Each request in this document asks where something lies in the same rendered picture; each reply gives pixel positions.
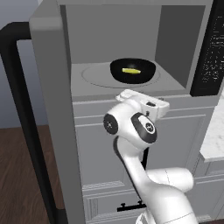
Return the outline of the grey microwave door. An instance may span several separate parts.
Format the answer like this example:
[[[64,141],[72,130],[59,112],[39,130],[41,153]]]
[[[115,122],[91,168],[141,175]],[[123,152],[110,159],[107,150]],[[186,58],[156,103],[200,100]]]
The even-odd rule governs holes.
[[[42,0],[30,18],[31,40],[68,224],[86,224],[62,11],[57,0]]]

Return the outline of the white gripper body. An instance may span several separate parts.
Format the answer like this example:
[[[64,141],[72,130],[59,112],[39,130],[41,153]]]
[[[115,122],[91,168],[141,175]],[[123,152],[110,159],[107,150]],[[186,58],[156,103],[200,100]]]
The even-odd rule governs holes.
[[[119,95],[117,95],[115,98],[119,102],[123,102],[126,99],[129,99],[131,96],[138,96],[141,99],[147,99],[153,102],[163,102],[164,99],[158,99],[152,96],[148,96],[147,94],[142,94],[137,91],[131,90],[131,89],[124,89]]]

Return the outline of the grey cabinet panel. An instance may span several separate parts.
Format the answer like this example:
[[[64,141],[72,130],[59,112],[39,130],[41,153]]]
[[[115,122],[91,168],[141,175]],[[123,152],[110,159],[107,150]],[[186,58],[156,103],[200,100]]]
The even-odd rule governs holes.
[[[84,186],[120,182],[126,184],[125,170],[113,149],[114,137],[103,127],[104,115],[116,100],[84,101],[73,105],[81,182]],[[156,121],[157,141],[150,147],[148,169],[193,168],[200,150],[200,137],[207,131],[212,107],[191,105],[171,99],[171,109]]]

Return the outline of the grey microwave oven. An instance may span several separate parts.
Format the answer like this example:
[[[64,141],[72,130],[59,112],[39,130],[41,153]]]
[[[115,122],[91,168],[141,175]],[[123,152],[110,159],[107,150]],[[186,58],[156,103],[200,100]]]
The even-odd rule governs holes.
[[[110,96],[130,88],[146,95],[211,96],[224,75],[224,0],[64,0],[72,97]],[[112,61],[148,60],[143,84],[115,80]]]

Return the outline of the yellow lemon wedge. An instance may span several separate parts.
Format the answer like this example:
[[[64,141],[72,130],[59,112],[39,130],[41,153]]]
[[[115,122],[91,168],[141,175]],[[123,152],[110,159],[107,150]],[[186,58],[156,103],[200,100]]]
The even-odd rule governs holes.
[[[140,74],[141,71],[135,68],[122,68],[122,72],[126,74]]]

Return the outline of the grey drawer front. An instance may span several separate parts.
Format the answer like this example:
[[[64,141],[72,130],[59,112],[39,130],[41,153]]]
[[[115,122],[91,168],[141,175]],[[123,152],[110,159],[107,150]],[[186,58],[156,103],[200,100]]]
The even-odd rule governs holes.
[[[196,199],[194,196],[195,183],[190,192],[186,194],[189,199],[192,209],[195,212]],[[140,199],[133,189],[113,192],[112,194],[95,195],[94,197],[86,197],[84,199],[85,215],[87,224],[134,224],[137,216],[141,214],[145,208],[117,212],[116,209],[121,203],[126,203],[127,206],[135,205]]]

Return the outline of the black bowl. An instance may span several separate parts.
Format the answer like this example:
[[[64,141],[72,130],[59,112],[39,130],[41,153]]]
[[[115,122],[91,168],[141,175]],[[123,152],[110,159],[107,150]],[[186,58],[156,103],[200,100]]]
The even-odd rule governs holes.
[[[153,62],[137,58],[116,59],[110,63],[109,68],[115,80],[126,84],[143,84],[149,81],[156,72],[156,65]],[[122,68],[135,68],[141,73],[123,73]]]

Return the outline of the grey base cabinet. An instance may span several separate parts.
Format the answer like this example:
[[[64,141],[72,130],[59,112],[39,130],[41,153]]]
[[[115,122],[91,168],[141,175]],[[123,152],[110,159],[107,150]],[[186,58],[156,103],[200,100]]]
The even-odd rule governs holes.
[[[194,172],[196,215],[200,221],[213,221],[224,206],[224,160],[206,162],[198,159]]]

